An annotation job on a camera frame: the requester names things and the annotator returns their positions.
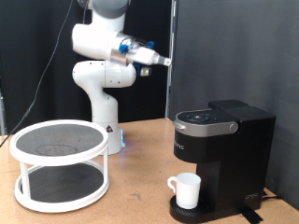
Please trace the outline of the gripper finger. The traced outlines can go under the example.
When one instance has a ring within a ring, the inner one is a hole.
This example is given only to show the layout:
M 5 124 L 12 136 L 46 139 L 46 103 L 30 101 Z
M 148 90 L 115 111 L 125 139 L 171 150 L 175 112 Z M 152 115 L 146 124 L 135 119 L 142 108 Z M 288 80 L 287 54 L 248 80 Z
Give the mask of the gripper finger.
M 157 64 L 164 65 L 164 66 L 170 66 L 171 65 L 171 60 L 169 58 L 159 56 L 158 59 L 157 59 Z

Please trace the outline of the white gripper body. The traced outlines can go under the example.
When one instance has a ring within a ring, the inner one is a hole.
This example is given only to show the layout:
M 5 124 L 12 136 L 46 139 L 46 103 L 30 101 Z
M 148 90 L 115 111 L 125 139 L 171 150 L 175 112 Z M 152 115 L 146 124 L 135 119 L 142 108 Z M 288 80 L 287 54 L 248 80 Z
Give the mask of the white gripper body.
M 156 64 L 159 54 L 153 50 L 144 47 L 130 49 L 125 58 L 131 63 L 142 63 L 145 65 Z

